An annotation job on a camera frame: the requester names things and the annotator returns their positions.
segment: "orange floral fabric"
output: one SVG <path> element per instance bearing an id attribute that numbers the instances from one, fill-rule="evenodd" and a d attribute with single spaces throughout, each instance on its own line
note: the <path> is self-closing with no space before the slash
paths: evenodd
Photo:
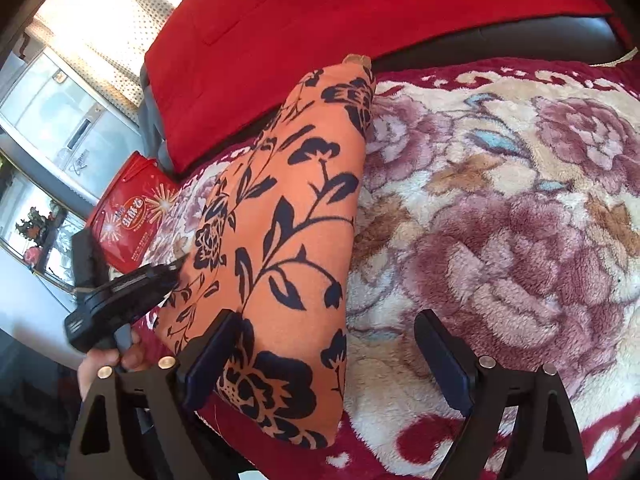
<path id="1" fill-rule="evenodd" d="M 300 81 L 218 177 L 156 327 L 178 353 L 222 308 L 241 312 L 218 394 L 312 449 L 333 443 L 342 415 L 344 291 L 374 86 L 359 62 Z"/>

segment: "silver screw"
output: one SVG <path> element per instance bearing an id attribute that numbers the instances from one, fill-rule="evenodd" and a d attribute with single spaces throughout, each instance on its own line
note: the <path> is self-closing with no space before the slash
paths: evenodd
<path id="1" fill-rule="evenodd" d="M 558 369 L 553 363 L 544 363 L 542 365 L 542 371 L 547 375 L 555 375 L 558 373 Z"/>
<path id="2" fill-rule="evenodd" d="M 483 355 L 478 359 L 482 368 L 493 368 L 495 366 L 495 359 L 490 355 Z"/>
<path id="3" fill-rule="evenodd" d="M 173 368 L 175 365 L 175 357 L 168 355 L 167 357 L 163 357 L 158 361 L 158 366 L 162 368 L 162 370 L 168 370 L 169 368 Z"/>
<path id="4" fill-rule="evenodd" d="M 98 370 L 98 377 L 101 379 L 107 379 L 111 377 L 111 374 L 113 374 L 113 368 L 110 366 L 103 366 Z"/>

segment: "red bag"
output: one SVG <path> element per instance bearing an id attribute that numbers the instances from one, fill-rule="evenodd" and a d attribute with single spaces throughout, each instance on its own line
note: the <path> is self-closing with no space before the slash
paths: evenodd
<path id="1" fill-rule="evenodd" d="M 155 160 L 138 152 L 127 159 L 87 221 L 110 266 L 124 274 L 140 266 L 177 194 Z"/>

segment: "polka dot curtain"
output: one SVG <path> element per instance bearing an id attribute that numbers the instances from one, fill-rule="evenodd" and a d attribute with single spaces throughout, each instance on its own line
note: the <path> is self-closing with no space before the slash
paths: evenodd
<path id="1" fill-rule="evenodd" d="M 27 34 L 137 121 L 145 52 L 180 1 L 47 0 Z"/>

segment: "red cloth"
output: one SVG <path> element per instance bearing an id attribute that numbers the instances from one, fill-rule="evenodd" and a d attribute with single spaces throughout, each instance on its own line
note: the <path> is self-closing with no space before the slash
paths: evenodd
<path id="1" fill-rule="evenodd" d="M 601 16 L 603 0 L 183 0 L 146 54 L 178 172 L 280 104 L 300 77 L 490 23 Z"/>

